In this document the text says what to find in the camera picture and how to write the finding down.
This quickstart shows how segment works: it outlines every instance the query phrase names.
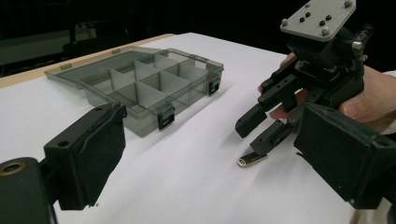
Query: small metal object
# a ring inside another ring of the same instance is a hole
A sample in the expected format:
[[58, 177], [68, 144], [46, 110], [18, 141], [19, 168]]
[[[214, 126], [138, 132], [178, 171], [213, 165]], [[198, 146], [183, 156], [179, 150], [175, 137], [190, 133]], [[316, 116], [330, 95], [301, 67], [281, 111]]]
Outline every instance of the small metal object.
[[238, 160], [238, 166], [242, 168], [249, 167], [263, 159], [267, 158], [267, 154], [259, 155], [256, 152], [251, 152]]
[[0, 175], [13, 175], [21, 171], [26, 166], [23, 161], [14, 161], [11, 163], [6, 163], [4, 166], [0, 167]]
[[350, 6], [352, 6], [352, 4], [353, 4], [353, 1], [352, 1], [352, 0], [346, 0], [346, 1], [344, 2], [344, 7], [350, 7]]
[[367, 56], [367, 55], [361, 55], [361, 57], [359, 58], [359, 61], [366, 62], [366, 60], [368, 59], [368, 57], [369, 57], [369, 56]]
[[328, 35], [330, 33], [330, 29], [329, 27], [325, 26], [323, 27], [323, 29], [321, 30], [322, 35]]
[[363, 43], [361, 43], [360, 41], [354, 41], [352, 43], [352, 48], [353, 49], [361, 49], [363, 47]]
[[283, 19], [283, 20], [282, 20], [282, 26], [287, 26], [287, 25], [288, 25], [288, 20]]
[[289, 123], [294, 123], [296, 121], [296, 119], [295, 118], [293, 118], [293, 117], [291, 117], [291, 118], [288, 118], [288, 122]]

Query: gray translucent box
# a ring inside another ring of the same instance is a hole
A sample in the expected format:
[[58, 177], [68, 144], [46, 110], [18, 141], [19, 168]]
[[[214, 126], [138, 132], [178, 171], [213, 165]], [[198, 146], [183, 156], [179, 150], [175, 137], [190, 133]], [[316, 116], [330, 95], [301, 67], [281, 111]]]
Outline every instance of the gray translucent box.
[[223, 64], [177, 49], [132, 48], [46, 71], [83, 89], [94, 106], [120, 102], [126, 128], [141, 137], [164, 129], [175, 115], [219, 89]]

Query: human hand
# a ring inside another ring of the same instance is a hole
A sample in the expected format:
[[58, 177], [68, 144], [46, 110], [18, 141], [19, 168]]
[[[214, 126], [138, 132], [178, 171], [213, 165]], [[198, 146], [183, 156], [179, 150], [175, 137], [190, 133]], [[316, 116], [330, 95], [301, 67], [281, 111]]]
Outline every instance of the human hand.
[[[291, 53], [281, 63], [282, 66], [294, 54]], [[360, 94], [341, 103], [338, 110], [359, 122], [370, 122], [384, 117], [396, 116], [396, 78], [384, 75], [369, 66], [364, 65], [364, 90]], [[300, 103], [307, 96], [307, 90], [296, 93], [297, 102]], [[272, 110], [269, 115], [272, 119], [286, 119], [287, 113], [280, 105]]]

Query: bolt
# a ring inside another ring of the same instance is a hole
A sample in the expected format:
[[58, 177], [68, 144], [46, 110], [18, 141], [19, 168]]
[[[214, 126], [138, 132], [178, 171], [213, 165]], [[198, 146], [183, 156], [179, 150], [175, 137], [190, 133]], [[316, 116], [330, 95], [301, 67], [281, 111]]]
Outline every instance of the bolt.
[[287, 26], [287, 25], [288, 25], [288, 20], [283, 19], [283, 20], [282, 20], [282, 26]]
[[363, 43], [361, 43], [360, 41], [354, 41], [352, 43], [352, 48], [353, 49], [361, 49], [363, 47]]
[[350, 7], [350, 6], [352, 6], [352, 3], [353, 3], [353, 0], [346, 0], [344, 2], [344, 7]]
[[302, 68], [304, 67], [304, 62], [298, 61], [298, 62], [294, 65], [294, 67], [295, 67], [296, 69], [302, 69]]
[[362, 62], [366, 62], [366, 60], [369, 58], [369, 56], [367, 55], [361, 55], [361, 57], [359, 58], [360, 61]]
[[329, 27], [325, 26], [325, 27], [323, 27], [321, 32], [322, 32], [322, 35], [328, 35], [330, 33], [330, 29], [329, 29]]

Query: metal mounting plate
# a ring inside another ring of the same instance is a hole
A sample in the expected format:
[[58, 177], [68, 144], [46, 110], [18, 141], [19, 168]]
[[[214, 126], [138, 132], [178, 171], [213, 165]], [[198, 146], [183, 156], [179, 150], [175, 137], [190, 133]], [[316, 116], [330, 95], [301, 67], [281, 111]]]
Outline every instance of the metal mounting plate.
[[280, 24], [284, 33], [321, 42], [334, 38], [356, 9], [356, 0], [311, 0]]

